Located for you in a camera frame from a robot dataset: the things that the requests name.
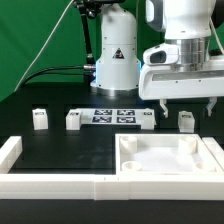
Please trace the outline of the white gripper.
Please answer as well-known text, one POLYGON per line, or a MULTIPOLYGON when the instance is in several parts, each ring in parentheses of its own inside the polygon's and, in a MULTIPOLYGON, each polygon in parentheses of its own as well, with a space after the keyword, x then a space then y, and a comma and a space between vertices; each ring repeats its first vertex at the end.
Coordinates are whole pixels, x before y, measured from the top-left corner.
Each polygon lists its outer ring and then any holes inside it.
POLYGON ((163 43, 146 50, 139 79, 143 100, 160 100, 168 118, 168 99, 210 97, 207 116, 212 115, 216 97, 224 96, 224 55, 210 56, 200 44, 163 43))

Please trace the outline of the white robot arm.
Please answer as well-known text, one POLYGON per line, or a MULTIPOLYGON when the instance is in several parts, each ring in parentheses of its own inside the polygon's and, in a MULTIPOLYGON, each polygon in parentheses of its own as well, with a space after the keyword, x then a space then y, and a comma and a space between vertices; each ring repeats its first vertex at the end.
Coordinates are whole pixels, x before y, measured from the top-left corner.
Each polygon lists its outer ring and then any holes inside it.
POLYGON ((224 96, 224 47, 209 51, 224 23, 224 0, 145 0, 148 34, 112 2, 102 7, 102 51, 91 87, 115 96, 136 91, 143 100, 207 98, 211 113, 224 96))

